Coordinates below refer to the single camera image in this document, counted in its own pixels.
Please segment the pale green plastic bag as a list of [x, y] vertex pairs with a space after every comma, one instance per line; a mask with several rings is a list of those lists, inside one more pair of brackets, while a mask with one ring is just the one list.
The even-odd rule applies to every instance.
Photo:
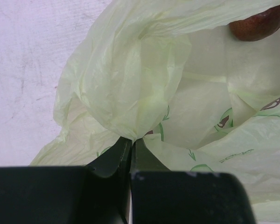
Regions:
[[143, 138], [171, 170], [235, 174], [256, 219], [280, 222], [280, 29], [259, 42], [228, 29], [278, 5], [112, 1], [63, 69], [62, 129], [31, 165], [85, 165]]

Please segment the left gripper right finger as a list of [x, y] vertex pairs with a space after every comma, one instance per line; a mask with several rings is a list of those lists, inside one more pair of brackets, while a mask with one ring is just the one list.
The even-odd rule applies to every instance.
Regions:
[[232, 174], [171, 171], [135, 142], [130, 169], [135, 224], [253, 224], [247, 193]]

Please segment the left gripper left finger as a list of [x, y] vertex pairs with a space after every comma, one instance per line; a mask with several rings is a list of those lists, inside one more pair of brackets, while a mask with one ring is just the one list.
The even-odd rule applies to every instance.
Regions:
[[0, 224], [125, 224], [132, 142], [83, 166], [0, 167]]

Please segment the dark red plum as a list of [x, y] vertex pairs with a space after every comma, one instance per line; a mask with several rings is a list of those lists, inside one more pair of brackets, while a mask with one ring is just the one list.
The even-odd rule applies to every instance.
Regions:
[[280, 5], [247, 19], [229, 24], [233, 36], [244, 42], [255, 42], [267, 38], [280, 28]]

